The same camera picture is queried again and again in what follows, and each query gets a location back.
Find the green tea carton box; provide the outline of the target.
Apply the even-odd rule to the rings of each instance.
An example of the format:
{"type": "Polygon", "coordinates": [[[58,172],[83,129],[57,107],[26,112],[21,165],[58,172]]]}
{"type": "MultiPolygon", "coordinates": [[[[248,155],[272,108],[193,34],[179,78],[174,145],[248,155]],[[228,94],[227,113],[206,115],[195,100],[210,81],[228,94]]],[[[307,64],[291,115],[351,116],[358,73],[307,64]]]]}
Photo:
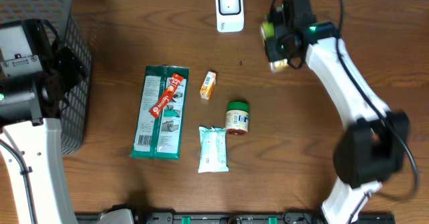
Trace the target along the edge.
{"type": "Polygon", "coordinates": [[[273,23],[264,21],[261,25],[261,35],[270,70],[273,73],[282,71],[288,66],[288,60],[284,52],[284,46],[275,37],[273,23]]]}

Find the green lid jar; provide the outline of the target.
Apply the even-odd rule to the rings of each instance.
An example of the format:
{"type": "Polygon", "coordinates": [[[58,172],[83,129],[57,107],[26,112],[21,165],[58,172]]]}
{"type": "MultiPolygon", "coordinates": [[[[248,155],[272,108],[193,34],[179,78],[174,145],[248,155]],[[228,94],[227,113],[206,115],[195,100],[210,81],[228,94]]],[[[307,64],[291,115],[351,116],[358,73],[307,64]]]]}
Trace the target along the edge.
{"type": "Polygon", "coordinates": [[[244,102],[230,102],[227,105],[225,128],[228,134],[245,135],[249,129],[249,105],[244,102]]]}

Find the orange snack packet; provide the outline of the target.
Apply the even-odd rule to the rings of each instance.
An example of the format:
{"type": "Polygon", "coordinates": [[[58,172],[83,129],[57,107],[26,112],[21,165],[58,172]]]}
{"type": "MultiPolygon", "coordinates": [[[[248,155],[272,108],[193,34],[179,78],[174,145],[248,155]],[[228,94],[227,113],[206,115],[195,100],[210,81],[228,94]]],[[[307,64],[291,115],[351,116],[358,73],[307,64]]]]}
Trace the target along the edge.
{"type": "Polygon", "coordinates": [[[217,82],[217,74],[212,71],[208,71],[204,82],[200,88],[200,97],[205,100],[209,100],[210,96],[212,95],[212,90],[214,89],[214,86],[217,82]]]}

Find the red Nescafe coffee stick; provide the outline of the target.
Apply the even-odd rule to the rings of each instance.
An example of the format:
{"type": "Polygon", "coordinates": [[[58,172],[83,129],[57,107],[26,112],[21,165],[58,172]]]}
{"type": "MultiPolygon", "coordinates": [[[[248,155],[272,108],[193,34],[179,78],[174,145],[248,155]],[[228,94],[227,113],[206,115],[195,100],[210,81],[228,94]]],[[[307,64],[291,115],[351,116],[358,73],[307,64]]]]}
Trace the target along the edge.
{"type": "Polygon", "coordinates": [[[151,115],[157,119],[160,115],[164,107],[170,102],[177,88],[180,86],[184,77],[174,73],[172,78],[169,81],[169,85],[162,93],[161,97],[158,99],[157,103],[149,110],[151,115]]]}

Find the light blue wipes pack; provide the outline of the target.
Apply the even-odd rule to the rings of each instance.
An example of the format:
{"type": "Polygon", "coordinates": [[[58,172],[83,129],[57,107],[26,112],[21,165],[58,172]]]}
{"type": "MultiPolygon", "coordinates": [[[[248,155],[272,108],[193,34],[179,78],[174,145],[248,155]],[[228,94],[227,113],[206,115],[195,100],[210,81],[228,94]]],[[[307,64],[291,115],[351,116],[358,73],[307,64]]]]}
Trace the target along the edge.
{"type": "Polygon", "coordinates": [[[201,145],[199,173],[229,171],[226,133],[225,128],[199,127],[201,145]]]}

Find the green white package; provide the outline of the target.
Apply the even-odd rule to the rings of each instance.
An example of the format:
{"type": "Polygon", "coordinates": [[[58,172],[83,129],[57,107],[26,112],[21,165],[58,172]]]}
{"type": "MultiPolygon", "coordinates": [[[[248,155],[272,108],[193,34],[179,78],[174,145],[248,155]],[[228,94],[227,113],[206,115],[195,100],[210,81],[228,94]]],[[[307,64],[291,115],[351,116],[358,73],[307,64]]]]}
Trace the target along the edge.
{"type": "Polygon", "coordinates": [[[139,117],[131,152],[132,158],[177,160],[180,158],[182,121],[186,102],[189,68],[147,66],[141,94],[139,117]],[[172,75],[184,77],[170,102],[155,119],[149,110],[169,85],[172,75]]]}

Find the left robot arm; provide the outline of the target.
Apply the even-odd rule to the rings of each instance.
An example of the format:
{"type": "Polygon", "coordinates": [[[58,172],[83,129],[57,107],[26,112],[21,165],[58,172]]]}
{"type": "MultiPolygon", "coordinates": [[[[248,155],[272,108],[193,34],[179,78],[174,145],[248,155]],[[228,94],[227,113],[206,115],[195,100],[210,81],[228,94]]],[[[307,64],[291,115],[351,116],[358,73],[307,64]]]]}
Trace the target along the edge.
{"type": "Polygon", "coordinates": [[[47,19],[1,25],[1,155],[20,223],[77,223],[62,160],[66,98],[88,69],[47,19]]]}

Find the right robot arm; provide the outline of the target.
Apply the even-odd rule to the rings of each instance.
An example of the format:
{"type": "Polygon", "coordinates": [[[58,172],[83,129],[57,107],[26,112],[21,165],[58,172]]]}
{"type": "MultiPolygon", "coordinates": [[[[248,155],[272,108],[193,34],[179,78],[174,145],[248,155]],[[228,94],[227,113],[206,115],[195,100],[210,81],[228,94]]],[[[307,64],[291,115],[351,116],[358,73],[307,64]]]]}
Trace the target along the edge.
{"type": "Polygon", "coordinates": [[[359,213],[383,183],[415,161],[406,143],[409,119],[393,112],[353,64],[339,30],[315,15],[267,15],[261,25],[272,70],[308,66],[325,87],[344,127],[332,157],[337,179],[315,223],[357,223],[359,213]]]}

